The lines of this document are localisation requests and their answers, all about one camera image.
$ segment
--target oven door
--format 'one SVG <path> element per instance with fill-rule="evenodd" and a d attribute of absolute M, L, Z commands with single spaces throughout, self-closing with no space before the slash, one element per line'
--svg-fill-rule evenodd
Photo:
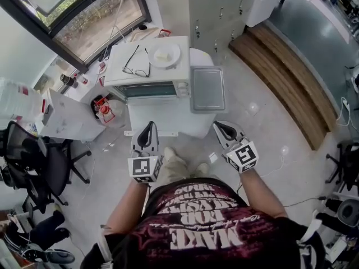
<path fill-rule="evenodd" d="M 155 96 L 177 96 L 173 82 L 153 82 L 145 84 L 133 84 L 114 86 L 125 99 L 143 98 Z"/>

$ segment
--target window frame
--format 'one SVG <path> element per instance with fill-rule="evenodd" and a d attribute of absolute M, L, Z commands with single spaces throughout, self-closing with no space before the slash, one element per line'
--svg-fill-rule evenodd
<path fill-rule="evenodd" d="M 97 0 L 76 0 L 72 5 L 65 9 L 51 24 L 46 26 L 39 18 L 33 15 L 20 0 L 0 0 L 2 7 L 15 21 L 33 34 L 38 40 L 54 51 L 66 62 L 74 66 L 80 73 L 86 73 L 89 66 L 104 54 L 108 40 L 97 49 L 90 57 L 84 61 L 75 53 L 71 52 L 65 45 L 55 39 L 55 36 L 85 8 Z M 132 30 L 145 22 L 151 22 L 151 16 L 146 4 L 146 0 L 137 0 L 142 16 L 121 29 L 123 35 L 129 34 Z M 122 39 L 121 34 L 116 33 L 109 42 L 109 47 Z"/>

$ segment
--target black t-shirt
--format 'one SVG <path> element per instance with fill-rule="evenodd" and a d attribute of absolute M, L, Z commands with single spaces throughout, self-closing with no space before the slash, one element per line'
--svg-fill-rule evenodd
<path fill-rule="evenodd" d="M 305 231 L 248 207 L 219 180 L 195 178 L 156 189 L 138 226 L 106 239 L 114 268 L 300 268 Z M 102 262 L 96 244 L 81 268 Z"/>

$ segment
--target glasses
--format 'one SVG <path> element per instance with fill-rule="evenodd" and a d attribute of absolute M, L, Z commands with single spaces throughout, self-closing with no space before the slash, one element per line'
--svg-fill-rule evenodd
<path fill-rule="evenodd" d="M 141 70 L 141 69 L 137 69 L 135 72 L 133 72 L 132 69 L 127 68 L 128 63 L 130 62 L 130 60 L 132 59 L 132 57 L 136 54 L 137 49 L 139 48 L 140 45 L 137 46 L 136 50 L 134 51 L 134 53 L 132 54 L 132 56 L 130 56 L 130 58 L 128 59 L 127 63 L 125 64 L 124 67 L 122 67 L 122 72 L 126 73 L 126 74 L 131 74 L 131 75 L 136 75 L 142 78 L 148 78 L 150 76 L 150 72 L 151 72 L 151 63 L 149 63 L 149 69 L 148 69 L 148 74 L 146 74 L 145 71 Z"/>

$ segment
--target metal tray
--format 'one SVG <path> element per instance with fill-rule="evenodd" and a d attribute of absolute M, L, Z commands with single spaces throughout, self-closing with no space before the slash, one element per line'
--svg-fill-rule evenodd
<path fill-rule="evenodd" d="M 191 67 L 191 111 L 195 114 L 223 113 L 225 108 L 222 68 Z"/>

